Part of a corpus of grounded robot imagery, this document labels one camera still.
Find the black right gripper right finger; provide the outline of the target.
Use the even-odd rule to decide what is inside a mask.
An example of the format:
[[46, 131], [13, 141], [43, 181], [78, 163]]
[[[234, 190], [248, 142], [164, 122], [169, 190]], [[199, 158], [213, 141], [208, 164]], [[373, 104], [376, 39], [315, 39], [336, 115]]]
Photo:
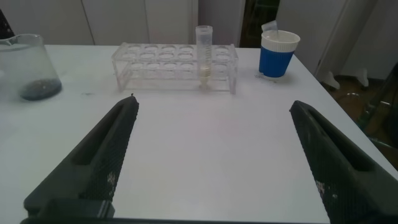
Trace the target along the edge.
[[290, 114], [330, 222], [397, 223], [397, 179], [312, 106]]

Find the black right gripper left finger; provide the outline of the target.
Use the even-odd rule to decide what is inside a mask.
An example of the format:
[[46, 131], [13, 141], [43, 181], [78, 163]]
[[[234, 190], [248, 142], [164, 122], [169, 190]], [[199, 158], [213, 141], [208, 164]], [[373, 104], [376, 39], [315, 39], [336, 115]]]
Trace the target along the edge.
[[139, 111], [134, 96], [117, 102], [27, 196], [29, 217], [80, 213], [112, 202]]

